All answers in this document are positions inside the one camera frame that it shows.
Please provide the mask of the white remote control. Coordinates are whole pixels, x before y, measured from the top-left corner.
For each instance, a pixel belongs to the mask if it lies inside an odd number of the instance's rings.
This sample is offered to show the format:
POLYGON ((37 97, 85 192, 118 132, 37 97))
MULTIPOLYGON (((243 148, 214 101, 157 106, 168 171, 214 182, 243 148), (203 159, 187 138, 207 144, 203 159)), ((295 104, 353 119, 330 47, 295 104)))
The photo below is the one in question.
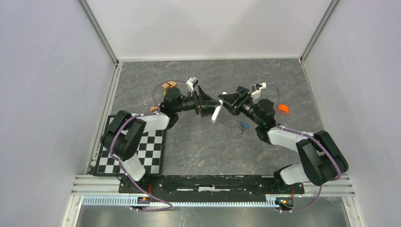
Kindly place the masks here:
POLYGON ((211 118, 212 123, 216 123, 217 118, 218 118, 218 116, 219 116, 219 114, 220 114, 220 112, 221 112, 221 109, 222 109, 223 107, 224 107, 224 102, 223 102, 223 100, 221 100, 221 99, 219 98, 219 106, 217 106, 217 107, 215 108, 215 110, 214 110, 214 112, 213 112, 213 115, 212 115, 212 118, 211 118))

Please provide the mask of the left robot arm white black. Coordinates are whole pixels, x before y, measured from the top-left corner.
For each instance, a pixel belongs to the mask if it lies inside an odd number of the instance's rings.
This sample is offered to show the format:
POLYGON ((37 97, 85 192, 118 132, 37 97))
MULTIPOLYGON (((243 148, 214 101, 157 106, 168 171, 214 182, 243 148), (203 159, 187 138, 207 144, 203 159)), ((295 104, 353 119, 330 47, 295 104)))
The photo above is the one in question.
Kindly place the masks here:
POLYGON ((165 90, 163 101, 155 112, 131 114, 120 110, 105 129, 101 145, 131 180, 132 189, 144 192, 148 188, 148 179, 144 177, 146 170, 137 154, 143 134, 172 128, 179 119, 179 112, 194 110, 197 115, 205 117, 212 115, 220 105, 200 86, 187 96, 179 88, 170 87, 165 90))

